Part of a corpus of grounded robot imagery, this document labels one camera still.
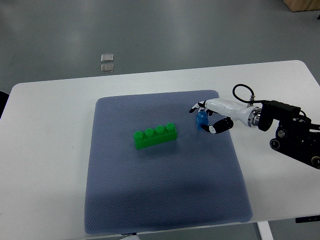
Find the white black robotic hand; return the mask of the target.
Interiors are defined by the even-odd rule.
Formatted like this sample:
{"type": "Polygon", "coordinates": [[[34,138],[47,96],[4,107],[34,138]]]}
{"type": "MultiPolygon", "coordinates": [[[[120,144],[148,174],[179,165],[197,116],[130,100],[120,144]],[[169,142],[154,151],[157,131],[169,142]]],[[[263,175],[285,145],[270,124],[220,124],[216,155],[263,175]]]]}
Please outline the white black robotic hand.
{"type": "Polygon", "coordinates": [[[201,128],[211,134],[220,134],[234,126],[234,121],[241,121],[245,126],[255,128],[259,124],[261,109],[257,106],[246,106],[232,100],[213,98],[196,103],[190,110],[206,112],[209,116],[213,113],[225,118],[212,125],[202,124],[201,128]]]}

